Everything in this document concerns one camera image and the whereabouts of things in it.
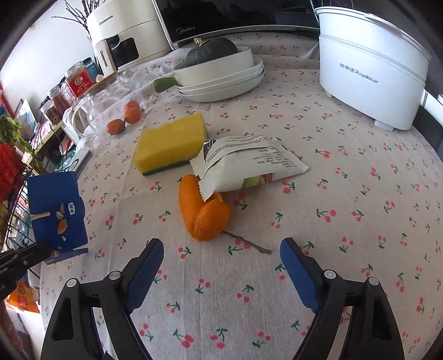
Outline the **blue cookie box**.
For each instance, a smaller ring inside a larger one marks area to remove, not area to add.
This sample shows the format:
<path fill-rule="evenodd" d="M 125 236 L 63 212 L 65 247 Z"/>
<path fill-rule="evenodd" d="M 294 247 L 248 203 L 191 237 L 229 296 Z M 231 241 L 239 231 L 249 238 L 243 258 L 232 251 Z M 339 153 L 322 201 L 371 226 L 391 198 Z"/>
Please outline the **blue cookie box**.
<path fill-rule="evenodd" d="M 29 211 L 35 240 L 50 246 L 50 265 L 88 252 L 85 205 L 74 171 L 27 179 Z"/>

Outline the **orange peel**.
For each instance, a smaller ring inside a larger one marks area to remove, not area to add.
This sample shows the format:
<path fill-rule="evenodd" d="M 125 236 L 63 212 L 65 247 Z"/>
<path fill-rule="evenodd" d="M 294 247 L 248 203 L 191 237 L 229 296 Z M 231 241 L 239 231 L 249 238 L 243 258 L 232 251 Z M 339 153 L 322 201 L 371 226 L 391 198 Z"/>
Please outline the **orange peel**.
<path fill-rule="evenodd" d="M 179 209 L 186 230 L 196 241 L 211 241 L 228 226 L 232 208 L 220 193 L 203 201 L 194 175 L 182 177 L 179 183 Z"/>

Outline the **white snack packet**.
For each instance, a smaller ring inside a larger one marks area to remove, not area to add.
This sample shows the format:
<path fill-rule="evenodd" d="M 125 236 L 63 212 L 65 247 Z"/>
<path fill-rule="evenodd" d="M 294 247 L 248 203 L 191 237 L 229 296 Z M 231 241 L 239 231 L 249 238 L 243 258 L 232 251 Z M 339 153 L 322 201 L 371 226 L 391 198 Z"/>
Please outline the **white snack packet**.
<path fill-rule="evenodd" d="M 305 173 L 309 167 L 263 135 L 221 137 L 204 142 L 191 165 L 203 200 Z"/>

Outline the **green potted plant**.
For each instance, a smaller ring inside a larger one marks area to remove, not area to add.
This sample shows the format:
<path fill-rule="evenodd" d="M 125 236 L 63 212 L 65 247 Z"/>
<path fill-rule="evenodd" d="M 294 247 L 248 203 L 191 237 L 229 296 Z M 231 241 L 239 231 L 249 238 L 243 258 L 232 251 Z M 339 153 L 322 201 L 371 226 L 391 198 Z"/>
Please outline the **green potted plant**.
<path fill-rule="evenodd" d="M 1 115 L 1 144 L 8 144 L 14 151 L 15 155 L 22 161 L 22 156 L 27 153 L 31 158 L 30 168 L 36 173 L 41 172 L 42 163 L 38 154 L 26 142 L 20 134 L 20 124 L 7 115 Z"/>

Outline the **thin brown twig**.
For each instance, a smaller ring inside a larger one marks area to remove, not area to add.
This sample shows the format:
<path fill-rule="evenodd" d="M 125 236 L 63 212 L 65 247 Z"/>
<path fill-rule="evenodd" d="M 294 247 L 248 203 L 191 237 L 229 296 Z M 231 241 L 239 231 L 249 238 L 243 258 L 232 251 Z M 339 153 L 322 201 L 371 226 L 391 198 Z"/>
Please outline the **thin brown twig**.
<path fill-rule="evenodd" d="M 242 241 L 244 244 L 249 245 L 250 247 L 254 248 L 255 250 L 257 250 L 257 251 L 260 252 L 260 253 L 265 253 L 265 254 L 271 254 L 271 253 L 272 253 L 271 250 L 269 250 L 269 249 L 267 249 L 267 248 L 263 248 L 263 247 L 261 247 L 261 246 L 255 244 L 255 243 L 253 243 L 253 242 L 251 242 L 251 241 L 249 241 L 249 240 L 243 238 L 243 237 L 240 236 L 240 235 L 235 235 L 235 234 L 230 233 L 230 232 L 225 231 L 225 230 L 222 232 L 222 234 L 227 235 L 227 236 L 230 236 L 231 238 L 235 238 L 236 240 L 240 240 L 240 241 Z"/>

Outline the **small orange fruit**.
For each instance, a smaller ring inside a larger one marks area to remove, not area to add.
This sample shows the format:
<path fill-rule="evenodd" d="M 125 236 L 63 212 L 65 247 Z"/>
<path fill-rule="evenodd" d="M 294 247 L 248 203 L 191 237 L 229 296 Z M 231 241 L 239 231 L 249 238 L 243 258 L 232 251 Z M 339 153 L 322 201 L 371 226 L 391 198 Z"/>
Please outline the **small orange fruit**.
<path fill-rule="evenodd" d="M 125 122 L 121 119 L 113 119 L 107 123 L 106 132 L 111 136 L 121 134 L 125 130 Z"/>
<path fill-rule="evenodd" d="M 142 116 L 142 111 L 139 107 L 130 107 L 125 111 L 125 122 L 133 125 L 139 122 Z"/>
<path fill-rule="evenodd" d="M 131 108 L 139 109 L 140 105 L 137 101 L 129 101 L 129 102 L 127 102 L 127 104 L 125 104 L 125 111 L 127 111 L 128 109 L 131 109 Z"/>

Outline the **glass jar wooden lid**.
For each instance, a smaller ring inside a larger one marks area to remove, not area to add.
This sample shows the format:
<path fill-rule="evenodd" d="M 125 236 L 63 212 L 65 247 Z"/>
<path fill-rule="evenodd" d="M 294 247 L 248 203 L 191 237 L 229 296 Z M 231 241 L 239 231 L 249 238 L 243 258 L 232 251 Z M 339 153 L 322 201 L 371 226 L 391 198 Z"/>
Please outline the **glass jar wooden lid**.
<path fill-rule="evenodd" d="M 75 100 L 65 111 L 63 122 L 80 138 L 109 135 L 106 132 L 109 121 L 121 119 L 125 122 L 127 102 L 137 101 L 143 115 L 152 94 L 150 83 L 144 85 L 128 73 L 113 73 Z"/>

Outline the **yellow green sponge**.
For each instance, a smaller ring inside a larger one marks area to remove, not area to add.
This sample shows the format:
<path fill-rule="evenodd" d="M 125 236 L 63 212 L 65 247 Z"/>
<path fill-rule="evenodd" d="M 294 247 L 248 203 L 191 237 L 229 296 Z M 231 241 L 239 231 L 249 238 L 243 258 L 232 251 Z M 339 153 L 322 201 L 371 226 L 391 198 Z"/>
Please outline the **yellow green sponge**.
<path fill-rule="evenodd" d="M 198 155 L 206 140 L 206 125 L 199 112 L 144 130 L 135 149 L 134 166 L 147 176 L 185 163 Z"/>

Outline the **red label jar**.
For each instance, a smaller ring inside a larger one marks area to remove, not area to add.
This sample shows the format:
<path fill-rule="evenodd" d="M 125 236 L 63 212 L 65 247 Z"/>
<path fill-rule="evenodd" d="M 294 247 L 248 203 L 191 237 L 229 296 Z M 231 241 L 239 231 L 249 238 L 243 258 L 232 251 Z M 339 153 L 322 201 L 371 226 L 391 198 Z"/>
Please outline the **red label jar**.
<path fill-rule="evenodd" d="M 75 98 L 81 97 L 94 85 L 89 72 L 81 61 L 75 63 L 65 71 L 65 80 Z"/>

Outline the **cherry print tablecloth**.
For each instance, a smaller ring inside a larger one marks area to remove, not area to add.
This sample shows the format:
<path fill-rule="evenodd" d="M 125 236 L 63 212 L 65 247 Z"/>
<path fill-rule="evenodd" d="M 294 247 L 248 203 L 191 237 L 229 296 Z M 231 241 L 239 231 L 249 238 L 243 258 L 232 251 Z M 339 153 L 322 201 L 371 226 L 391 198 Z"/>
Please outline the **cherry print tablecloth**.
<path fill-rule="evenodd" d="M 132 313 L 153 358 L 291 359 L 313 318 L 279 258 L 280 241 L 291 237 L 345 279 L 378 278 L 405 358 L 423 358 L 442 330 L 442 160 L 417 130 L 387 132 L 328 97 L 313 40 L 256 33 L 234 41 L 264 60 L 256 89 L 212 104 L 171 89 L 122 135 L 85 141 L 92 158 L 78 184 L 89 251 L 43 267 L 43 320 L 68 279 L 100 280 L 159 238 L 164 261 Z M 190 166 L 152 176 L 135 169 L 143 130 L 196 112 L 211 137 L 263 135 L 309 167 L 225 196 L 228 232 L 271 254 L 227 235 L 198 242 L 186 232 L 178 186 Z"/>

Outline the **bare branch decoration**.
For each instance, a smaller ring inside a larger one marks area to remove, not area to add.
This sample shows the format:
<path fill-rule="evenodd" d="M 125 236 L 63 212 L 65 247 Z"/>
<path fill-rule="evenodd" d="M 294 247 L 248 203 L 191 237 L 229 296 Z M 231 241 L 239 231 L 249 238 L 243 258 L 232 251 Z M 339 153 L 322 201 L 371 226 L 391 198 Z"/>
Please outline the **bare branch decoration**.
<path fill-rule="evenodd" d="M 82 26 L 82 28 L 84 30 L 86 30 L 86 33 L 89 37 L 89 39 L 91 39 L 91 35 L 88 29 L 88 25 L 87 25 L 87 15 L 84 14 L 82 12 L 81 9 L 78 9 L 77 7 L 74 7 L 73 5 L 71 5 L 67 0 L 64 0 L 64 7 L 66 9 L 66 11 L 69 13 L 68 16 L 52 16 L 53 19 L 65 19 L 67 21 L 72 21 L 75 22 L 79 25 Z"/>

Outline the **white electric cooking pot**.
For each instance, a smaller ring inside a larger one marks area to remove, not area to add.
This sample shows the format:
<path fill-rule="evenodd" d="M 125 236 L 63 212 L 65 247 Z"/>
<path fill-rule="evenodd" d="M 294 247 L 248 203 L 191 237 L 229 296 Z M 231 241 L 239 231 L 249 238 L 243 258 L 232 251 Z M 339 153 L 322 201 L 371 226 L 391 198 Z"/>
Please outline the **white electric cooking pot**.
<path fill-rule="evenodd" d="M 387 131 L 409 130 L 420 107 L 442 121 L 425 89 L 430 54 L 387 20 L 352 8 L 317 7 L 320 85 Z"/>

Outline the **stacked white plates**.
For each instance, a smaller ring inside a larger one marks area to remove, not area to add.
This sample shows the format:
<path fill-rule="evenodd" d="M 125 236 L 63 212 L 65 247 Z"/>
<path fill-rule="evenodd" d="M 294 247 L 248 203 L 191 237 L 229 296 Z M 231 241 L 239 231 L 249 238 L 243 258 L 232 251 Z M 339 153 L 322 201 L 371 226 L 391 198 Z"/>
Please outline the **stacked white plates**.
<path fill-rule="evenodd" d="M 235 78 L 205 88 L 185 90 L 184 87 L 177 87 L 177 90 L 185 99 L 196 103 L 212 103 L 227 100 L 245 94 L 261 83 L 265 75 L 263 60 L 259 57 L 254 57 L 254 67 L 248 69 L 247 72 L 247 74 L 242 76 L 237 73 Z"/>

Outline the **dark green pumpkin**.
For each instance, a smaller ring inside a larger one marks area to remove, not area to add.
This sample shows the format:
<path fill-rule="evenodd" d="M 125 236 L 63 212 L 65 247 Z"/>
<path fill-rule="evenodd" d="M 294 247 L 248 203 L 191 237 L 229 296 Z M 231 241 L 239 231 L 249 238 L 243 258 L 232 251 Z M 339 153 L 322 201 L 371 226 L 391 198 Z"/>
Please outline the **dark green pumpkin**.
<path fill-rule="evenodd" d="M 196 37 L 194 44 L 195 47 L 192 48 L 186 56 L 187 67 L 238 53 L 234 42 L 225 37 L 217 37 L 209 40 Z"/>

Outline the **black microwave oven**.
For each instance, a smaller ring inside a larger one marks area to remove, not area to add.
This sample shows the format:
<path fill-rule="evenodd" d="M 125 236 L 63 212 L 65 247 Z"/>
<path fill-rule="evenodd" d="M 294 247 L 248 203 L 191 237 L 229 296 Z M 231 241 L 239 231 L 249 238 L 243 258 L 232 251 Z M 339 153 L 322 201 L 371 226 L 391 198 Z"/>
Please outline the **black microwave oven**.
<path fill-rule="evenodd" d="M 298 32 L 319 29 L 310 1 L 154 1 L 158 19 L 173 48 L 196 37 L 236 32 Z"/>

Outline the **white wireless charger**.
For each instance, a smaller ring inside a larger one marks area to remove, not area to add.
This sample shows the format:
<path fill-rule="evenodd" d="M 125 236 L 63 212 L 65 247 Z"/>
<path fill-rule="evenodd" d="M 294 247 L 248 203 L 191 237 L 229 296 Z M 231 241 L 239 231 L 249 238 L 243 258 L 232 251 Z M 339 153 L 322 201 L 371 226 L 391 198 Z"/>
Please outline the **white wireless charger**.
<path fill-rule="evenodd" d="M 77 149 L 59 164 L 56 172 L 75 172 L 79 176 L 91 157 L 91 150 L 87 148 Z"/>

